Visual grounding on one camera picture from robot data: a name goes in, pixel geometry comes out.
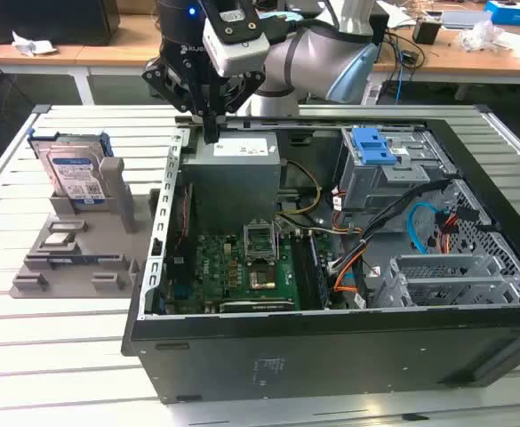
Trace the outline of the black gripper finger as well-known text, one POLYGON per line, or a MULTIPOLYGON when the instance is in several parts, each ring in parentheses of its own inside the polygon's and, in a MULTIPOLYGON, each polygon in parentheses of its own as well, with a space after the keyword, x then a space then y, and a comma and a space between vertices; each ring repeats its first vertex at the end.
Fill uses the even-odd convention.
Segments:
POLYGON ((182 60, 180 71, 175 71, 163 60, 150 62, 143 79, 179 112, 190 112, 202 125, 205 143, 211 142, 211 114, 204 94, 202 79, 190 60, 182 60))
POLYGON ((262 71, 214 77, 210 84, 210 142, 217 142, 227 113, 236 113, 265 81, 262 71))

